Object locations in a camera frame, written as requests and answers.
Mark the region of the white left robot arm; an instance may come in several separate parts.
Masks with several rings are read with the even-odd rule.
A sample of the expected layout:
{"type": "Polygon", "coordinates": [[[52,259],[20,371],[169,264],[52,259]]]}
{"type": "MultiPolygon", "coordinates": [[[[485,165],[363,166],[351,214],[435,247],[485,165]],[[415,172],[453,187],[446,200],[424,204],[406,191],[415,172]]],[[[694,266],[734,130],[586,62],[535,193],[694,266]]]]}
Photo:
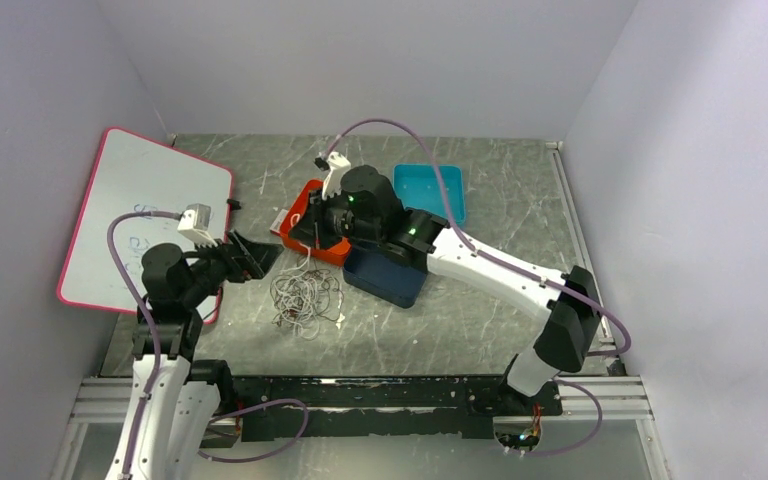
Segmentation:
{"type": "Polygon", "coordinates": [[[224,360],[198,360],[199,306],[227,283],[261,280],[284,249],[230,231],[223,242],[184,251],[174,243],[142,257],[131,394],[109,479],[182,479],[211,416],[233,409],[237,388],[224,360]]]}

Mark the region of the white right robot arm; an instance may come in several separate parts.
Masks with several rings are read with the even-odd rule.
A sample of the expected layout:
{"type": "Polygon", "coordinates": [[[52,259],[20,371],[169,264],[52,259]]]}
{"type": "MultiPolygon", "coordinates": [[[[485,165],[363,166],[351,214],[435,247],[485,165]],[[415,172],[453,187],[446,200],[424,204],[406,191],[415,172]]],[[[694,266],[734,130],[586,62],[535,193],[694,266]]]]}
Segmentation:
{"type": "Polygon", "coordinates": [[[311,193],[289,235],[328,249],[343,240],[423,273],[464,282],[541,321],[542,331],[506,369],[502,406],[522,414],[543,385],[583,367],[601,322],[592,273],[568,272],[517,259],[465,234],[428,211],[405,207],[392,182],[371,166],[328,177],[311,193]]]}

